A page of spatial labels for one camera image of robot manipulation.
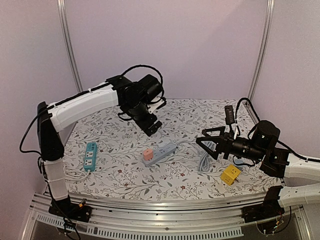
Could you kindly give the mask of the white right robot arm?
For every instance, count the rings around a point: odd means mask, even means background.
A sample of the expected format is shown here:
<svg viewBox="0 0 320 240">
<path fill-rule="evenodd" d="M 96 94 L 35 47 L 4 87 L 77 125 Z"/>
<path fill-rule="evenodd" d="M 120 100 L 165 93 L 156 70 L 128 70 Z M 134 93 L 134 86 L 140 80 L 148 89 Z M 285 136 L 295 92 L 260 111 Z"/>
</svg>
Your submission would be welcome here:
<svg viewBox="0 0 320 240">
<path fill-rule="evenodd" d="M 259 169 L 270 177 L 279 179 L 300 178 L 315 183 L 306 186 L 270 187 L 258 213 L 269 218 L 278 209 L 294 205 L 314 204 L 320 201 L 320 160 L 295 153 L 288 146 L 278 148 L 280 130 L 270 121 L 259 121 L 249 132 L 248 137 L 234 137 L 225 132 L 224 127 L 204 129 L 203 136 L 196 139 L 213 159 L 220 154 L 245 158 L 259 164 Z"/>
</svg>

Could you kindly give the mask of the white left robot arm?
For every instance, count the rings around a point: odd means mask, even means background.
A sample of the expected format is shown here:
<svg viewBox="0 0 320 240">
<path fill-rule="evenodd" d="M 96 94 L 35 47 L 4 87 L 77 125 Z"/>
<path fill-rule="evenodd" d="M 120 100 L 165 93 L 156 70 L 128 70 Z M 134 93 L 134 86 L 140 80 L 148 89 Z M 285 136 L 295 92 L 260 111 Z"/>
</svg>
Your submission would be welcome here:
<svg viewBox="0 0 320 240">
<path fill-rule="evenodd" d="M 69 193 L 62 161 L 65 147 L 59 133 L 91 114 L 118 106 L 129 120 L 133 120 L 147 136 L 151 136 L 162 125 L 154 112 L 166 103 L 163 85 L 148 74 L 134 82 L 117 75 L 59 102 L 38 104 L 40 154 L 52 198 L 56 200 L 54 207 L 63 217 L 70 217 L 75 210 L 74 205 L 66 200 Z"/>
</svg>

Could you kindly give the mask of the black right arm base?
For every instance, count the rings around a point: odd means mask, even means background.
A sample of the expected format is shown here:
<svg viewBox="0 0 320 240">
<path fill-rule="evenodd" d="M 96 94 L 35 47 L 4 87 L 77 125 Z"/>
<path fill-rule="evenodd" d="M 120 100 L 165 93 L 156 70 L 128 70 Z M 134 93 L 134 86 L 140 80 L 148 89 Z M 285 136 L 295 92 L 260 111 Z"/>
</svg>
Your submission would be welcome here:
<svg viewBox="0 0 320 240">
<path fill-rule="evenodd" d="M 262 221 L 273 217 L 279 217 L 279 220 L 271 220 L 257 225 L 258 230 L 264 235 L 275 234 L 279 226 L 284 222 L 285 209 L 280 206 L 280 191 L 284 187 L 281 185 L 272 186 L 267 191 L 263 202 L 251 206 L 245 206 L 241 209 L 241 217 L 245 223 Z"/>
</svg>

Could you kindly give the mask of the teal white power strip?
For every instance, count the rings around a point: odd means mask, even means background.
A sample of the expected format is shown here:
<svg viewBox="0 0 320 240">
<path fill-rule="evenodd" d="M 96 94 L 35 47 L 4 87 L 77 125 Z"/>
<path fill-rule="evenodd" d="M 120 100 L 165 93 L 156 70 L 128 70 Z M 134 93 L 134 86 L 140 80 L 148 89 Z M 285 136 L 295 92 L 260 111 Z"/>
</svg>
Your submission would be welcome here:
<svg viewBox="0 0 320 240">
<path fill-rule="evenodd" d="M 83 168 L 86 172 L 93 172 L 96 169 L 98 146 L 95 142 L 86 145 Z"/>
</svg>

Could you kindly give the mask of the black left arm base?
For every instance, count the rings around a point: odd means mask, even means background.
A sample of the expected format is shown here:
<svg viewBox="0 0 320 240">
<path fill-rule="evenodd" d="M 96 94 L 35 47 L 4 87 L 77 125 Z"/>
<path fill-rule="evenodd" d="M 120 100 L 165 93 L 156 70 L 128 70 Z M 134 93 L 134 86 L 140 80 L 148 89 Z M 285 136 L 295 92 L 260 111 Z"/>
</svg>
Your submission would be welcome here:
<svg viewBox="0 0 320 240">
<path fill-rule="evenodd" d="M 48 212 L 66 219 L 88 223 L 92 210 L 92 207 L 87 205 L 86 198 L 83 198 L 80 203 L 72 203 L 70 196 L 68 196 L 63 200 L 52 199 Z"/>
</svg>

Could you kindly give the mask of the blue cube plug adapter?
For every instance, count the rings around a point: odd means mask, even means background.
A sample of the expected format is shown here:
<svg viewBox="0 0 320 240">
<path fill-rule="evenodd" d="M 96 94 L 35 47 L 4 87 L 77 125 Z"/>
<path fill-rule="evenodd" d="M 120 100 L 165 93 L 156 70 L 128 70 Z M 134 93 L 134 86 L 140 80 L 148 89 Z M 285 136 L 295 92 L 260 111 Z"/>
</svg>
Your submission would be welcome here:
<svg viewBox="0 0 320 240">
<path fill-rule="evenodd" d="M 245 166 L 246 163 L 242 161 L 242 159 L 235 159 L 234 160 L 235 165 L 237 166 Z"/>
</svg>

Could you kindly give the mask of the pink cube plug adapter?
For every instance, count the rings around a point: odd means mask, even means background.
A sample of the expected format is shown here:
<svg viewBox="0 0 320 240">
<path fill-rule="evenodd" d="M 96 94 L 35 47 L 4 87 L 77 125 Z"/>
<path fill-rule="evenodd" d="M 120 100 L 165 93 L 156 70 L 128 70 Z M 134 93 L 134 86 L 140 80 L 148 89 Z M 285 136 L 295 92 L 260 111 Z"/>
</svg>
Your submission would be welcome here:
<svg viewBox="0 0 320 240">
<path fill-rule="evenodd" d="M 142 155 L 145 161 L 150 161 L 154 157 L 154 151 L 151 148 L 148 148 L 143 151 Z"/>
</svg>

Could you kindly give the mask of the light blue power strip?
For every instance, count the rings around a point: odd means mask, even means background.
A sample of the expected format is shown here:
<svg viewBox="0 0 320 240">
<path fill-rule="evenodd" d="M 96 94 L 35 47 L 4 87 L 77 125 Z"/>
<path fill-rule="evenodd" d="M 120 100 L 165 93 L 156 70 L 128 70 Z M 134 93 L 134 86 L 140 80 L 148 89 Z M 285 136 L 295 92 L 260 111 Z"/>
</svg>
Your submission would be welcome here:
<svg viewBox="0 0 320 240">
<path fill-rule="evenodd" d="M 174 143 L 168 143 L 167 145 L 153 150 L 153 158 L 150 161 L 143 160 L 146 167 L 158 163 L 160 160 L 164 159 L 168 155 L 172 154 L 177 150 L 177 145 Z"/>
</svg>

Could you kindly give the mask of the yellow cube plug adapter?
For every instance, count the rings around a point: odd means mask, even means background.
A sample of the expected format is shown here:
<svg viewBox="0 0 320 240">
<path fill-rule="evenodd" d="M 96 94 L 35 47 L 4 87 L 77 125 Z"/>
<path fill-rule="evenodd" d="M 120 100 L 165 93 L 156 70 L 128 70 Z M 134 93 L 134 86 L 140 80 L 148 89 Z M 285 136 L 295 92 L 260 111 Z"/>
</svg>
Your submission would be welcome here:
<svg viewBox="0 0 320 240">
<path fill-rule="evenodd" d="M 230 164 L 222 172 L 220 179 L 228 186 L 231 186 L 240 174 L 241 174 L 241 170 L 239 170 L 236 166 Z"/>
</svg>

